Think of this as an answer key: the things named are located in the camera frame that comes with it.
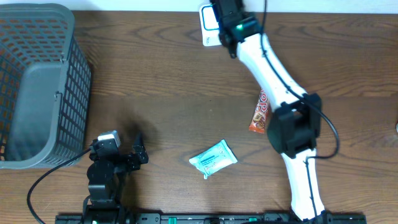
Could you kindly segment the teal wet wipes pack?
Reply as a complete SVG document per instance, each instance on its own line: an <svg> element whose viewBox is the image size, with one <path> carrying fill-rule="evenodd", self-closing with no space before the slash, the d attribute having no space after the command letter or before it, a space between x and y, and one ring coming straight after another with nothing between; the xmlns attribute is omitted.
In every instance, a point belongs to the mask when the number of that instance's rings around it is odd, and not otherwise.
<svg viewBox="0 0 398 224"><path fill-rule="evenodd" d="M189 163L203 174L204 179L237 162L236 156L224 139L208 150L189 159Z"/></svg>

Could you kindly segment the grey plastic mesh basket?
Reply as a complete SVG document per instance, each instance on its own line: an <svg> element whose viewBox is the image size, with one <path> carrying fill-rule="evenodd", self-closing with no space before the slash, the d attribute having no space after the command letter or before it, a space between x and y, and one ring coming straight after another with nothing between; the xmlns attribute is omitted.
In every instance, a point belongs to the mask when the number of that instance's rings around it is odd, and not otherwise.
<svg viewBox="0 0 398 224"><path fill-rule="evenodd" d="M1 6L1 168L55 167L83 150L91 71L59 4Z"/></svg>

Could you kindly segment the red orange snack packet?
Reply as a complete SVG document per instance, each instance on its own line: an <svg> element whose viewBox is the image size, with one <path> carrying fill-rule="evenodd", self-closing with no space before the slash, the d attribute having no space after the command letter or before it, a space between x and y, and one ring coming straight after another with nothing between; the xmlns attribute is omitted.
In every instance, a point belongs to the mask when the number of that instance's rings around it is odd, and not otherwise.
<svg viewBox="0 0 398 224"><path fill-rule="evenodd" d="M261 90L256 109L249 125L249 130L264 134L266 131L267 117L269 112L269 100L264 90Z"/></svg>

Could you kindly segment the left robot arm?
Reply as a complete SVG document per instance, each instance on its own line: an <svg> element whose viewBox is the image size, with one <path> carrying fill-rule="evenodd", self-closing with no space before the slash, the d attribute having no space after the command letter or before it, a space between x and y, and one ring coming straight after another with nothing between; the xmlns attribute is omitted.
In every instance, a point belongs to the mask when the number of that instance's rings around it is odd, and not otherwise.
<svg viewBox="0 0 398 224"><path fill-rule="evenodd" d="M132 151L122 154L117 131L99 135L90 144L92 165L87 170L91 203L83 209L83 224L135 223L135 217L121 203L124 180L132 171L148 163L142 134L135 137Z"/></svg>

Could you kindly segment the white barcode scanner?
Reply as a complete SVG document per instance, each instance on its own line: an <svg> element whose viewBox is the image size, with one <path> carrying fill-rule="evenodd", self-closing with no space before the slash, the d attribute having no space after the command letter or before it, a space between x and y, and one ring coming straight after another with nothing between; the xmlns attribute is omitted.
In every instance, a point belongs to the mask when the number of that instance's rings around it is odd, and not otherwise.
<svg viewBox="0 0 398 224"><path fill-rule="evenodd" d="M204 4L199 9L202 42L205 47L221 45L219 25L211 4Z"/></svg>

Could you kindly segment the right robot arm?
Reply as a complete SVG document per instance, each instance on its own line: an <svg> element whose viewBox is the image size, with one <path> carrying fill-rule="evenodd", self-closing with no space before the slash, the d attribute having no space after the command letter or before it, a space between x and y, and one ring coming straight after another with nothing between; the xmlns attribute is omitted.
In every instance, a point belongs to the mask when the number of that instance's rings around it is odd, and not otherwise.
<svg viewBox="0 0 398 224"><path fill-rule="evenodd" d="M242 1L211 0L219 38L231 58L238 58L264 90L272 118L267 136L282 156L292 193L291 209L301 221L315 220L325 207L315 171L322 101L309 95L287 72L272 50L256 16Z"/></svg>

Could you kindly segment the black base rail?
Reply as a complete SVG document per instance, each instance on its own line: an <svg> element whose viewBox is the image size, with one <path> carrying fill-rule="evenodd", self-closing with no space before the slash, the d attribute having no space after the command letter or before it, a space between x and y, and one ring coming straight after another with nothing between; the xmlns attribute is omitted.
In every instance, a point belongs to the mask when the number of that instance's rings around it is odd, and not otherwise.
<svg viewBox="0 0 398 224"><path fill-rule="evenodd" d="M128 214L128 224L237 224L237 223L322 223L367 224L364 215L322 213L313 220L301 221L291 213L265 213L263 215L160 215L158 213Z"/></svg>

